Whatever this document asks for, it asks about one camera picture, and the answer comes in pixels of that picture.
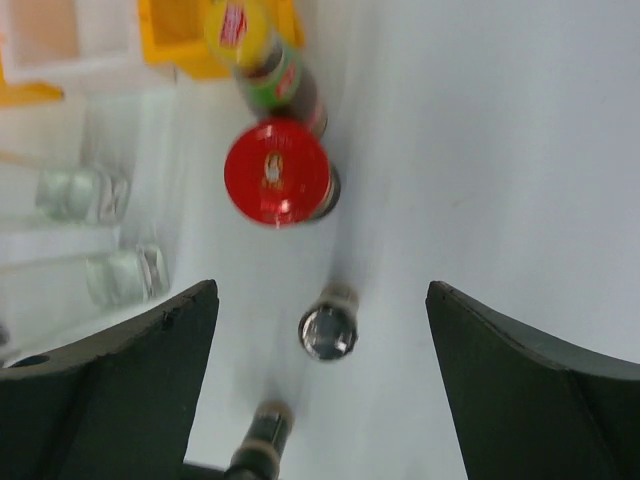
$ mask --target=yellow cap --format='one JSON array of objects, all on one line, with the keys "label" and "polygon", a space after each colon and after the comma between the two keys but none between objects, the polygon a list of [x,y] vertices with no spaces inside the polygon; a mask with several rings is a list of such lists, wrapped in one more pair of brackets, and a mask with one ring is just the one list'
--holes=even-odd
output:
[{"label": "yellow cap", "polygon": [[204,37],[222,62],[251,69],[264,62],[272,28],[259,0],[214,0],[205,20]]}]

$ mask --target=green label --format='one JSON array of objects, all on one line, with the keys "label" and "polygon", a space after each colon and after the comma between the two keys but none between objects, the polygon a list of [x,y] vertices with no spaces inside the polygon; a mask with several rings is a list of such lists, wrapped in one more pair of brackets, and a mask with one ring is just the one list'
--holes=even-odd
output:
[{"label": "green label", "polygon": [[271,110],[291,101],[302,79],[302,62],[288,45],[282,45],[280,65],[260,83],[243,82],[243,89],[254,106]]}]

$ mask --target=yellow tray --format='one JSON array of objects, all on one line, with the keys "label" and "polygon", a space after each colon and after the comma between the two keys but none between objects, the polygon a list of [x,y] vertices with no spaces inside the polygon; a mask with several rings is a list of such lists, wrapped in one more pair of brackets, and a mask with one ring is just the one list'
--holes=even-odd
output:
[{"label": "yellow tray", "polygon": [[[304,32],[293,0],[263,0],[276,28],[291,45],[303,47]],[[138,0],[144,58],[150,65],[172,63],[195,80],[229,76],[211,56],[204,19],[212,0]]]},{"label": "yellow tray", "polygon": [[34,103],[52,102],[63,97],[61,90],[44,83],[7,85],[0,60],[0,108],[17,107]]}]

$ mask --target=white table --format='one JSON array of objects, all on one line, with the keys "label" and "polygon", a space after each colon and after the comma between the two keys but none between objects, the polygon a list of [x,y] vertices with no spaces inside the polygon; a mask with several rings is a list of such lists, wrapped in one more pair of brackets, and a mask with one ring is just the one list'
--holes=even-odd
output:
[{"label": "white table", "polygon": [[[187,460],[226,466],[257,404],[280,396],[297,414],[284,479],[466,478],[431,280],[640,362],[640,4],[300,3],[344,181],[317,225],[266,230],[231,205],[225,154],[251,117],[230,83],[55,108],[88,110],[135,158],[122,237],[155,230],[172,292],[218,282]],[[50,142],[73,133],[31,111]],[[330,278],[360,291],[360,342],[322,365],[296,328]]]}]

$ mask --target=white bin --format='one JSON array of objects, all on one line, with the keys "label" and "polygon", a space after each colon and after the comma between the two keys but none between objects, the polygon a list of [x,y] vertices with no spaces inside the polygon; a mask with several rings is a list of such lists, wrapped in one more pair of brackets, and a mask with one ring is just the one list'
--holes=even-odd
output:
[{"label": "white bin", "polygon": [[137,0],[0,0],[0,31],[9,84],[99,93],[175,81],[173,67],[144,62]]}]

